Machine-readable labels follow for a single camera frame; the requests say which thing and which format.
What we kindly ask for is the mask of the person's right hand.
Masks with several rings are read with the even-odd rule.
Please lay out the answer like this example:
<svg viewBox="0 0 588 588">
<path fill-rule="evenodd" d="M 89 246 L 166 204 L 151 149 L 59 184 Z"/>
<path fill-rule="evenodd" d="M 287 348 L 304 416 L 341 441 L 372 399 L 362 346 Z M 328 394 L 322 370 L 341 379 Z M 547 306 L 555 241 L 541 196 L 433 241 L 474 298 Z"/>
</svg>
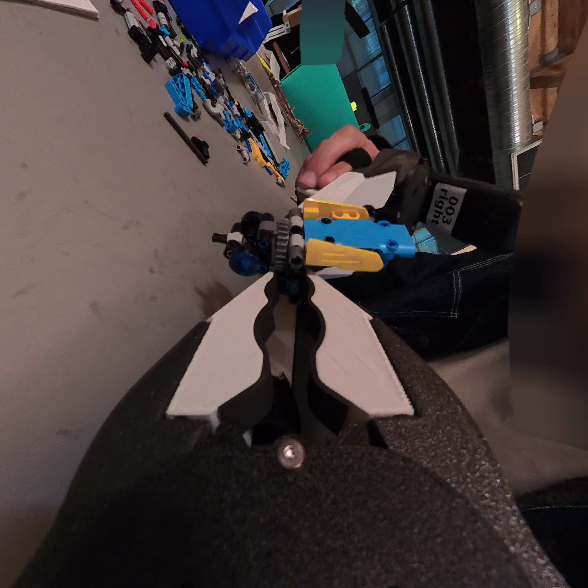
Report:
<svg viewBox="0 0 588 588">
<path fill-rule="evenodd" d="M 353 151 L 362 149 L 369 154 L 370 161 L 379 154 L 378 147 L 366 137 L 359 128 L 346 125 L 331 137 L 322 141 L 305 158 L 295 180 L 298 202 L 305 198 L 305 191 L 321 189 L 341 175 L 350 172 L 352 166 L 341 158 Z"/>
</svg>

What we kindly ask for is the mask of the building instruction booklet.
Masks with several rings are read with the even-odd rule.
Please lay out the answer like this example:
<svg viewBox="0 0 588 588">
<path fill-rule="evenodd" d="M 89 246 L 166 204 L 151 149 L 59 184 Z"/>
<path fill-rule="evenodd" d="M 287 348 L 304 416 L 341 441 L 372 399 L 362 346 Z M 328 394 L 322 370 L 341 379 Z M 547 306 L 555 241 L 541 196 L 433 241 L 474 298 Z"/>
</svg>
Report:
<svg viewBox="0 0 588 588">
<path fill-rule="evenodd" d="M 17 1 L 73 16 L 99 20 L 99 11 L 91 1 Z"/>
</svg>

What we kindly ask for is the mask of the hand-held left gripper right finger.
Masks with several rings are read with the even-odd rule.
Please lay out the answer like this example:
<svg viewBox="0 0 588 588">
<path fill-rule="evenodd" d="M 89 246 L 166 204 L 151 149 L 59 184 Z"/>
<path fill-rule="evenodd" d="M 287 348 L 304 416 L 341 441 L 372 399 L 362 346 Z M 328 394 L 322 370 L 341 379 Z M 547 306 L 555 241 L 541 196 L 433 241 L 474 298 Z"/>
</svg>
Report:
<svg viewBox="0 0 588 588">
<path fill-rule="evenodd" d="M 324 426 L 414 416 L 371 316 L 322 277 L 307 277 L 308 405 Z"/>
</svg>

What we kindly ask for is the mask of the pile of loose brick parts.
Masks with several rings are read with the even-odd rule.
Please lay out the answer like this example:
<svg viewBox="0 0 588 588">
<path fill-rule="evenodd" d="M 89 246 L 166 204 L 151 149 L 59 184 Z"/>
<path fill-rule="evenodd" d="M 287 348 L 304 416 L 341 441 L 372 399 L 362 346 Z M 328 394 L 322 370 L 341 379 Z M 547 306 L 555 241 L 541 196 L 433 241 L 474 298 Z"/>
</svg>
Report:
<svg viewBox="0 0 588 588">
<path fill-rule="evenodd" d="M 170 80 L 166 90 L 175 113 L 197 120 L 206 111 L 236 141 L 246 165 L 257 162 L 276 184 L 285 187 L 290 163 L 275 154 L 274 136 L 288 149 L 285 119 L 272 93 L 262 92 L 245 62 L 206 52 L 182 24 L 169 1 L 110 1 L 124 20 L 141 58 L 165 61 Z"/>
</svg>

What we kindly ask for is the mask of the blue plastic bin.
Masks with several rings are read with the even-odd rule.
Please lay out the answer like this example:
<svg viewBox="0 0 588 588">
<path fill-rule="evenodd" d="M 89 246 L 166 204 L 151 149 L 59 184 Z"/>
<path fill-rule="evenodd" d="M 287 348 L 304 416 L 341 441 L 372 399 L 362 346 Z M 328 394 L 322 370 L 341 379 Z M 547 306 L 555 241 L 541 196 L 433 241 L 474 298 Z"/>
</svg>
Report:
<svg viewBox="0 0 588 588">
<path fill-rule="evenodd" d="M 248 61 L 272 23 L 263 1 L 169 1 L 200 48 L 230 60 Z"/>
</svg>

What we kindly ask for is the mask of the person's right forearm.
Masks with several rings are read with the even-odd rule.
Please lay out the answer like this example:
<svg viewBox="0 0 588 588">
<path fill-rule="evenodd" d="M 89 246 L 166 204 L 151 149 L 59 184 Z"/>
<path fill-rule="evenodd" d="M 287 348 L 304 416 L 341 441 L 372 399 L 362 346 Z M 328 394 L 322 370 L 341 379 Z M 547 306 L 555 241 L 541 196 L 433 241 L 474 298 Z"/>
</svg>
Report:
<svg viewBox="0 0 588 588">
<path fill-rule="evenodd" d="M 426 361 L 508 338 L 513 253 L 417 253 L 329 280 Z"/>
</svg>

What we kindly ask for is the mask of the silver ventilation duct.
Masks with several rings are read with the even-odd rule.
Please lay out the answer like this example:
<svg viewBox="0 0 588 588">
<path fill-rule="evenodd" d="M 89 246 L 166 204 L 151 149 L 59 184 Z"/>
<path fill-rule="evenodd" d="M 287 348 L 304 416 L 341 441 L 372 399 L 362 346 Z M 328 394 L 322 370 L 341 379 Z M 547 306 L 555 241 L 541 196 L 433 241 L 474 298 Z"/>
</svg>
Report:
<svg viewBox="0 0 588 588">
<path fill-rule="evenodd" d="M 496 167 L 545 129 L 545 115 L 532 113 L 530 76 L 557 48 L 558 9 L 558 1 L 474 1 Z"/>
</svg>

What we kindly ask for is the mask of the green plastic bin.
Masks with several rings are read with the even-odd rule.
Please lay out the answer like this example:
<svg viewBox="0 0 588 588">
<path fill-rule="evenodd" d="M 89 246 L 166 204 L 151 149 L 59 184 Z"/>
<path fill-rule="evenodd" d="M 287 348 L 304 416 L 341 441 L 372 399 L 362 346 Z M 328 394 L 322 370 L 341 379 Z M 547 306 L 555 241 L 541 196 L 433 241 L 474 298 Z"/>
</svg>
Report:
<svg viewBox="0 0 588 588">
<path fill-rule="evenodd" d="M 371 129 L 370 123 L 357 122 L 334 63 L 299 65 L 279 84 L 293 114 L 309 131 L 305 143 L 310 152 L 344 126 L 353 126 L 363 133 Z"/>
</svg>

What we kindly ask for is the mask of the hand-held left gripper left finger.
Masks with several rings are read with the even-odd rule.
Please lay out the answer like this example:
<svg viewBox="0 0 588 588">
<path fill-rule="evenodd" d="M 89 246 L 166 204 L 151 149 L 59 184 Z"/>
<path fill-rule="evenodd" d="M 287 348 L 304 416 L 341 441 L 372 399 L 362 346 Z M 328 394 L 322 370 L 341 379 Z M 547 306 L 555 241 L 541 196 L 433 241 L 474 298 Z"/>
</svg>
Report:
<svg viewBox="0 0 588 588">
<path fill-rule="evenodd" d="M 273 405 L 267 342 L 275 331 L 277 277 L 267 273 L 207 322 L 168 406 L 168 417 L 253 428 Z"/>
</svg>

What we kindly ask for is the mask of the white shirt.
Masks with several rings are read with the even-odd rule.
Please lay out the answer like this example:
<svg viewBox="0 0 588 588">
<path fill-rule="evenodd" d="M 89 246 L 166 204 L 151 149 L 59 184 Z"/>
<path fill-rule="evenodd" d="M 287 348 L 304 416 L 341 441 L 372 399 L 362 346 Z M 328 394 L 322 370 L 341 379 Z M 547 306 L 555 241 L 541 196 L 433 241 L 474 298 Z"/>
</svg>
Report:
<svg viewBox="0 0 588 588">
<path fill-rule="evenodd" d="M 508 340 L 429 363 L 465 405 L 493 451 L 514 495 L 587 477 L 587 450 L 524 432 L 511 398 Z"/>
</svg>

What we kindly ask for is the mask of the yellow blue brick assembly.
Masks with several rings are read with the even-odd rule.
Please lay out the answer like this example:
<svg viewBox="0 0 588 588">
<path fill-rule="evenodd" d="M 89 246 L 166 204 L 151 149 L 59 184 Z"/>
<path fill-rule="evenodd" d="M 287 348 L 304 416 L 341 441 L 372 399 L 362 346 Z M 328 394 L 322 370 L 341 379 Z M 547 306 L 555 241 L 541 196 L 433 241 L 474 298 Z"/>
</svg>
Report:
<svg viewBox="0 0 588 588">
<path fill-rule="evenodd" d="M 376 220 L 367 206 L 308 198 L 299 209 L 307 267 L 377 273 L 416 254 L 406 226 Z"/>
</svg>

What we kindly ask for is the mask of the grey desk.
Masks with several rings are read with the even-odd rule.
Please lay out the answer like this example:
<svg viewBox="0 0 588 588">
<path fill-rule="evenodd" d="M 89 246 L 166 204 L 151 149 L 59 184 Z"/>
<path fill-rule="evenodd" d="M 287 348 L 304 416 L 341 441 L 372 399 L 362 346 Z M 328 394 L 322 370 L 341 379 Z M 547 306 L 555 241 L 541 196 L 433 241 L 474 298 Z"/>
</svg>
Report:
<svg viewBox="0 0 588 588">
<path fill-rule="evenodd" d="M 288 208 L 307 155 L 288 129 L 286 187 L 203 112 L 165 120 L 161 59 L 123 18 L 1 1 L 1 587 L 48 532 L 128 389 L 239 293 L 210 242 L 247 210 Z"/>
</svg>

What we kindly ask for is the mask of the black blue brick assembly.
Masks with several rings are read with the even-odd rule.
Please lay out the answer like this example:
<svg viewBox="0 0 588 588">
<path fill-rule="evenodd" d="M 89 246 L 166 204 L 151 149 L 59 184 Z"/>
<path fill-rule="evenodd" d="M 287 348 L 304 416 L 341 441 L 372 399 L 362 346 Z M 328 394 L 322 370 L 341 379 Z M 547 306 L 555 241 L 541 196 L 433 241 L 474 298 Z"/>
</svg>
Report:
<svg viewBox="0 0 588 588">
<path fill-rule="evenodd" d="M 289 302 L 298 304 L 305 277 L 306 240 L 303 211 L 293 208 L 276 219 L 271 213 L 249 211 L 228 233 L 213 233 L 213 243 L 224 246 L 231 270 L 244 277 L 273 273 L 277 288 Z"/>
</svg>

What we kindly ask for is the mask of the black axle rod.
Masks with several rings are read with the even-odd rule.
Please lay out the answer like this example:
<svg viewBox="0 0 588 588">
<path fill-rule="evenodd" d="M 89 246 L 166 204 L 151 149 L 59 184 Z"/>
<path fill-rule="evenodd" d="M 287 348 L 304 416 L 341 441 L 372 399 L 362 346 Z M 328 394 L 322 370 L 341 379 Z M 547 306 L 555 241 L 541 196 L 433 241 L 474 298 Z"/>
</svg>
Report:
<svg viewBox="0 0 588 588">
<path fill-rule="evenodd" d="M 207 166 L 210 159 L 209 144 L 206 141 L 199 139 L 197 136 L 188 136 L 169 112 L 164 112 L 164 118 L 196 158 L 198 158 L 204 166 Z"/>
</svg>

